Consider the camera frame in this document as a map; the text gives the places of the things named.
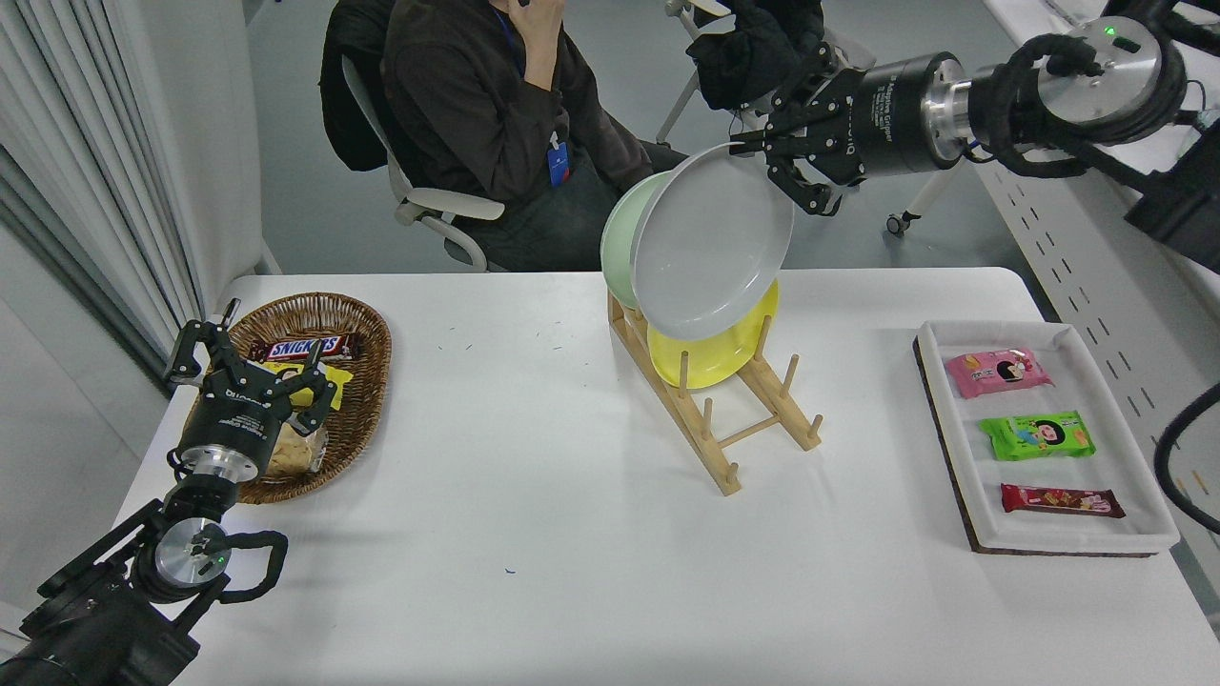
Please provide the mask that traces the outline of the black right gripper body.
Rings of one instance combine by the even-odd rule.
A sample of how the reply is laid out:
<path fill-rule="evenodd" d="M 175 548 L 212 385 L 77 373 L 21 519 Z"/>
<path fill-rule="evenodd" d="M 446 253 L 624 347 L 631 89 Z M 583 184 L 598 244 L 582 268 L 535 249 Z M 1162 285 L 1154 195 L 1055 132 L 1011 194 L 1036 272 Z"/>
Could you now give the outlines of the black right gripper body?
<path fill-rule="evenodd" d="M 845 162 L 834 170 L 837 182 L 942 167 L 924 114 L 924 100 L 941 62 L 939 52 L 930 52 L 875 70 L 834 74 L 834 87 L 850 99 L 845 104 Z"/>

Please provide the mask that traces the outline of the person's hand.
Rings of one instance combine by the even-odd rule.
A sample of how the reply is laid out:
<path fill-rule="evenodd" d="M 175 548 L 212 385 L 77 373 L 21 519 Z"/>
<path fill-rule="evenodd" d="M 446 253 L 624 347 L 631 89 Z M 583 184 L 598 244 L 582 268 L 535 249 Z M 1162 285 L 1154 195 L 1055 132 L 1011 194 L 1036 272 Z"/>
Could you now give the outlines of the person's hand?
<path fill-rule="evenodd" d="M 525 81 L 550 90 L 566 1 L 508 1 L 508 13 L 525 45 Z"/>

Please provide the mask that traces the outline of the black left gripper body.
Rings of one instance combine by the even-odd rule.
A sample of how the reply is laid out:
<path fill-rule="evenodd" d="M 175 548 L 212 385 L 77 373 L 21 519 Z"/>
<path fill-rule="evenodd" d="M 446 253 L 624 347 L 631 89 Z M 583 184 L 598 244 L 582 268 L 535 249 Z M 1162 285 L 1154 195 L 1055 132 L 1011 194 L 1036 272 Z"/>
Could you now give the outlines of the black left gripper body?
<path fill-rule="evenodd" d="M 233 388 L 231 378 L 205 378 L 183 431 L 183 463 L 196 464 L 226 453 L 253 464 L 270 463 L 293 410 L 285 395 L 271 398 L 266 392 L 261 382 Z"/>

